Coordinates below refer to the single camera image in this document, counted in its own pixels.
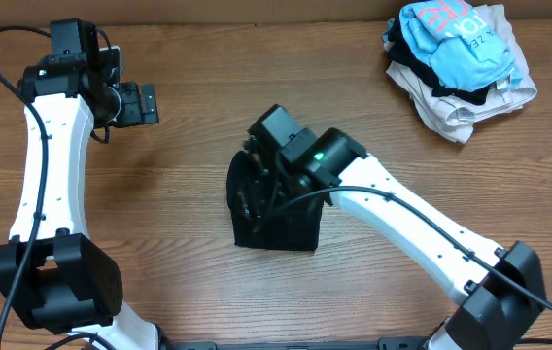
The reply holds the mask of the black t-shirt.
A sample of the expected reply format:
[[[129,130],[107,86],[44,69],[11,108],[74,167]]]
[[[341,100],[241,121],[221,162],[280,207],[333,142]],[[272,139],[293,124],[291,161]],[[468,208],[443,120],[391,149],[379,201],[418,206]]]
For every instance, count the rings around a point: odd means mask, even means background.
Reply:
[[[236,182],[242,178],[242,154],[235,154],[226,177],[226,201],[232,220],[234,243],[253,249],[312,252],[319,244],[319,228],[324,203],[312,199],[279,211],[261,228],[236,225]]]

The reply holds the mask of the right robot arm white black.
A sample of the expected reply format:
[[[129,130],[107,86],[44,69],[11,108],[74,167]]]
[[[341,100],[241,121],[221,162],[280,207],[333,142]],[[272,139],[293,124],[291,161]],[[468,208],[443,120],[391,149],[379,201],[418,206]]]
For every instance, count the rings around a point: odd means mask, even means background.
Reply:
[[[281,105],[250,128],[232,159],[226,201],[240,247],[306,251],[325,206],[366,223],[419,265],[456,304],[424,336],[383,337],[381,349],[511,349],[546,299],[536,252],[504,248],[452,221],[396,180],[345,132],[322,135]]]

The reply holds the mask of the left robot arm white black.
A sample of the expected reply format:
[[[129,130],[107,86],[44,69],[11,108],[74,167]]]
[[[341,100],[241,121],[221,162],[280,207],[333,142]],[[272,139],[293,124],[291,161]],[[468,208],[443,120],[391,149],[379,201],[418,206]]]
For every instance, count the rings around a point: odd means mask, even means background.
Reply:
[[[89,142],[157,123],[154,87],[121,81],[120,49],[90,22],[57,20],[46,36],[51,53],[12,86],[28,135],[17,215],[0,245],[3,310],[61,344],[165,349],[160,327],[125,302],[118,265],[91,241],[84,198]]]

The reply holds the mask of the beige folded garment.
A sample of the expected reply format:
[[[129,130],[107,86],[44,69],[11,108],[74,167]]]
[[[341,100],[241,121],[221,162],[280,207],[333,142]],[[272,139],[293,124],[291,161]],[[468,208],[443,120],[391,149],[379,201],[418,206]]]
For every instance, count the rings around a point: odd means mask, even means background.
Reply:
[[[527,60],[516,41],[513,27],[505,16],[505,7],[501,4],[480,5],[475,10],[516,56],[517,66],[523,74],[517,87],[505,91],[490,87],[486,102],[474,105],[453,95],[434,97],[432,89],[405,65],[392,63],[387,69],[389,77],[408,92],[425,126],[449,141],[462,144],[471,136],[475,123],[521,109],[537,95],[537,88],[529,75]]]

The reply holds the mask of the black folded garment in pile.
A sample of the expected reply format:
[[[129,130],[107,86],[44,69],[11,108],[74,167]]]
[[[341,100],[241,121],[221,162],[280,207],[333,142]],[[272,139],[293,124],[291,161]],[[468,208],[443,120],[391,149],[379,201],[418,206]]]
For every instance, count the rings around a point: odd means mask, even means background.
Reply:
[[[391,47],[388,49],[388,57],[392,61],[408,67],[425,85],[431,88],[431,95],[433,97],[455,96],[465,102],[478,106],[486,103],[489,87],[469,92],[443,86],[436,73],[429,66],[418,60],[410,50],[409,45],[403,38],[397,18],[391,18],[388,21],[383,38],[386,44],[391,44]]]

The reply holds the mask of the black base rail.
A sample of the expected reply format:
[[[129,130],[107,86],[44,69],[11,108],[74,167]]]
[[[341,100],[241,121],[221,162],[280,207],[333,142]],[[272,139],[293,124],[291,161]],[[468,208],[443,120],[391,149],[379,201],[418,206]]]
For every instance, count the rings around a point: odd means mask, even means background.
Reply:
[[[421,336],[383,337],[374,342],[310,342],[216,344],[215,342],[171,343],[164,340],[155,350],[420,350],[428,341]]]

